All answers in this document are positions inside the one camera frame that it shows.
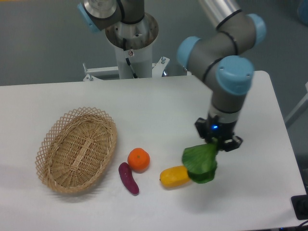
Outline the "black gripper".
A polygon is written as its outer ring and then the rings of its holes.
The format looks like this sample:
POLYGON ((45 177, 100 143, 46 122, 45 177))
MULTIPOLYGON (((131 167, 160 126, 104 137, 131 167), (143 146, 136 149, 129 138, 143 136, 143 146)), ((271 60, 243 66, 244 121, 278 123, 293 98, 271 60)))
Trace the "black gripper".
POLYGON ((195 122, 195 128, 201 139, 205 139, 206 143, 218 142, 218 150, 230 152, 238 149, 243 143, 243 139, 234 135, 234 128, 237 120, 225 123, 220 121, 218 115, 207 115, 207 120, 198 118, 195 122))

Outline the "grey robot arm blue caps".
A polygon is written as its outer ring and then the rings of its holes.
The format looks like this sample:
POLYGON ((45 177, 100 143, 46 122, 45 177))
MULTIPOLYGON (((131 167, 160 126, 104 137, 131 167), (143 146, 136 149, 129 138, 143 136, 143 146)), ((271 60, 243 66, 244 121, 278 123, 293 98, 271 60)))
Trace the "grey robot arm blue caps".
MULTIPOLYGON (((217 33, 209 40, 186 38, 177 60, 212 90, 207 119, 195 123, 199 136, 228 152, 242 144, 234 128, 254 75, 253 65, 241 54, 262 42, 267 29, 261 17, 244 14, 234 0, 202 0, 200 5, 217 33)), ((159 29, 144 1, 84 0, 77 8, 91 31, 105 31, 121 79, 153 76, 152 44, 159 29)))

